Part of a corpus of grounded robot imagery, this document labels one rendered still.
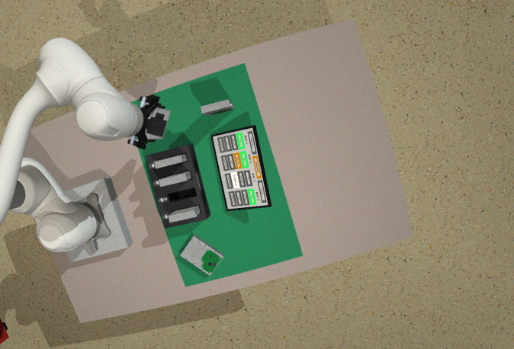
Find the green mat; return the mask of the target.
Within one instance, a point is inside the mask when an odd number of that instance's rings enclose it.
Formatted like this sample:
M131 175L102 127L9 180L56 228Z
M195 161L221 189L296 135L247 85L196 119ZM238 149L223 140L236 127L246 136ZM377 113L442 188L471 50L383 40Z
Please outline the green mat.
M245 63L153 95L171 113L163 139L138 149L160 217L146 155L191 144L210 209L206 220L164 227L185 286L303 256ZM201 113L201 106L225 100L234 110ZM251 125L256 125L272 207L226 211L211 135ZM210 276L180 255L194 235L224 254Z

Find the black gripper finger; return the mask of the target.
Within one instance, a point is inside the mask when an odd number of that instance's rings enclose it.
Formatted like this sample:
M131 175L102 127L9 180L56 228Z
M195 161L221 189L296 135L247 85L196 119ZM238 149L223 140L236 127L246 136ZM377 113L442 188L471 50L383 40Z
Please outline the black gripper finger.
M149 99L147 99L147 98L149 98ZM160 99L160 97L155 96L155 95L150 95L150 96L146 96L146 97L140 96L140 101L141 101L140 107L142 108L146 105L145 108L146 108L146 112L147 112L147 114L146 114L147 118L150 116L150 113L153 112L157 107L165 109L165 107L159 103L159 99Z
M133 146L137 146L137 148L140 148L140 149L146 149L146 145L148 142L155 142L156 140L155 139L147 139L146 137L146 134L145 134L146 130L144 130L143 132L141 132L137 137L138 139L135 137L135 136L132 136L129 140L128 140L128 144L131 144Z

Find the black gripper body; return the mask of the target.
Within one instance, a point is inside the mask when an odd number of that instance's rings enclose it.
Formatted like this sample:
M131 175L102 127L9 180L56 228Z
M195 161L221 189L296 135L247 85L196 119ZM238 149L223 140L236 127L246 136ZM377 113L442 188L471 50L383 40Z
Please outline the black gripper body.
M142 125L140 131L136 135L134 135L134 136L138 136L139 133L143 132L145 130L147 122L148 122L147 115L145 114L146 113L146 108L145 107L142 107L142 108L140 107L140 109L141 109L141 111L143 113L143 125Z

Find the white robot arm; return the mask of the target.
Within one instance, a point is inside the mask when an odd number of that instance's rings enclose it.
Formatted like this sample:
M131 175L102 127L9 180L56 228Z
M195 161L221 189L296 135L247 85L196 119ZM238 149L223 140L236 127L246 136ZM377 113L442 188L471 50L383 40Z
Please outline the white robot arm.
M47 41L38 62L35 82L13 110L0 145L0 226L11 210L34 219L37 237L49 251L67 252L86 242L96 251L96 239L111 235L98 195L74 202L41 163L23 158L31 127L46 109L71 105L86 136L113 141L136 135L143 113L71 40Z

